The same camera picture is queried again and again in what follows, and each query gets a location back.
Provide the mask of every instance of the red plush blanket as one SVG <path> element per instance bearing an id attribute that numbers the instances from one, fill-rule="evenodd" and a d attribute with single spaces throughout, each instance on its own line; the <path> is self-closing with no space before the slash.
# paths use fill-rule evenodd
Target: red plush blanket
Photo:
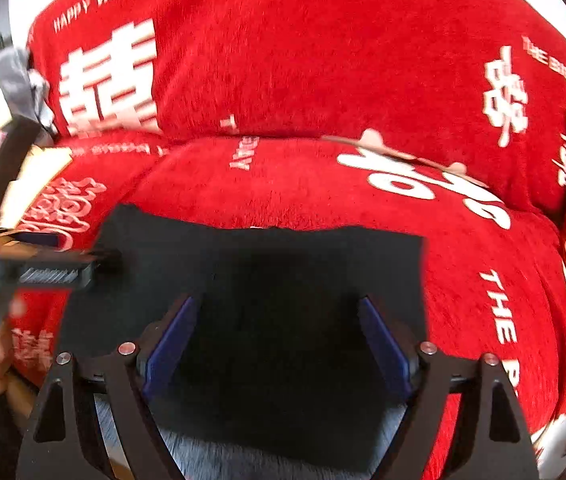
<path id="1" fill-rule="evenodd" d="M 57 178 L 68 184 L 47 190 L 60 200 L 43 196 L 23 225 L 38 228 L 44 216 L 44 228 L 85 248 L 114 205 L 128 202 L 221 228 L 361 225 L 423 236 L 428 337 L 450 354 L 498 354 L 531 432 L 566 413 L 566 281 L 548 220 L 454 175 L 335 142 L 225 137 L 167 153 L 147 140 L 119 132 L 68 142 L 83 155 Z M 85 211 L 78 203 L 90 210 L 76 217 Z M 90 228 L 78 232 L 77 222 Z M 49 365 L 66 299 L 27 294 L 28 314 L 14 320 L 18 367 L 35 381 Z M 426 478 L 440 471 L 453 420 L 452 404 Z"/>

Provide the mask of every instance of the metal screw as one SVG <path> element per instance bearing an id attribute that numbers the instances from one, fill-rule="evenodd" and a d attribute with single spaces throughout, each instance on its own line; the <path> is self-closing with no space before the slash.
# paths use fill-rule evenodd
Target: metal screw
<path id="1" fill-rule="evenodd" d="M 421 352 L 427 355 L 434 355 L 436 352 L 438 352 L 438 348 L 436 348 L 436 345 L 434 343 L 423 341 L 421 343 Z"/>
<path id="2" fill-rule="evenodd" d="M 500 363 L 499 358 L 496 355 L 490 353 L 485 354 L 483 356 L 483 360 L 490 366 L 496 366 L 498 363 Z"/>
<path id="3" fill-rule="evenodd" d="M 68 352 L 63 352 L 57 355 L 57 364 L 67 365 L 70 362 L 72 356 Z"/>
<path id="4" fill-rule="evenodd" d="M 127 343 L 121 343 L 121 345 L 119 345 L 119 354 L 121 355 L 134 354 L 136 349 L 137 346 L 134 343 L 130 343 L 129 341 Z"/>

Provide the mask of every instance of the red pillow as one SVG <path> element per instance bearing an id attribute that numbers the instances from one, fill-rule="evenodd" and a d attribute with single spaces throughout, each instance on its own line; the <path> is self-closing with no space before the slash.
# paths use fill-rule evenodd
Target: red pillow
<path id="1" fill-rule="evenodd" d="M 563 213 L 566 40 L 523 0 L 56 0 L 29 46 L 63 135 L 373 128 Z"/>

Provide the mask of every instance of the gray bag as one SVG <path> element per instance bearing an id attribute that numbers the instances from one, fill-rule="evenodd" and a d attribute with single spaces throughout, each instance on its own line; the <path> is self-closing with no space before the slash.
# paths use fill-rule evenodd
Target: gray bag
<path id="1" fill-rule="evenodd" d="M 24 48 L 9 47 L 0 51 L 0 88 L 12 114 L 41 123 L 36 144 L 52 146 L 57 133 L 54 113 L 46 105 L 50 85 L 36 70 L 28 70 L 30 53 Z"/>

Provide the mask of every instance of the blue gripper pad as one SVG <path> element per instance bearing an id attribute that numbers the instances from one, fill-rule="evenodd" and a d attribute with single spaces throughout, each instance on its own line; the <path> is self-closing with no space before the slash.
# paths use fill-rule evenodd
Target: blue gripper pad
<path id="1" fill-rule="evenodd" d="M 359 301 L 359 323 L 391 394 L 407 401 L 413 394 L 410 363 L 368 298 Z"/>
<path id="2" fill-rule="evenodd" d="M 150 400 L 166 390 L 183 351 L 188 346 L 199 315 L 199 302 L 188 298 L 168 325 L 145 366 L 143 396 Z"/>

